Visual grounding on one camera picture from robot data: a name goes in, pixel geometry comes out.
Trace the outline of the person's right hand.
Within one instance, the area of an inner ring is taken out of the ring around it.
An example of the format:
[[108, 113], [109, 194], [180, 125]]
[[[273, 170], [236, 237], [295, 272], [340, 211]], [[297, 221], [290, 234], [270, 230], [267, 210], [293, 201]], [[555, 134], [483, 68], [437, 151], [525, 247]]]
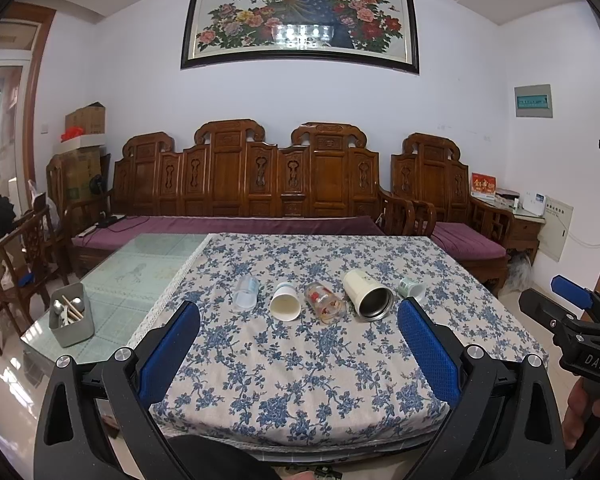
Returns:
[[579, 378], [568, 396], [568, 405], [562, 421], [562, 437], [567, 450], [574, 448], [582, 437], [586, 415], [600, 418], [600, 398], [592, 400], [585, 391], [584, 379]]

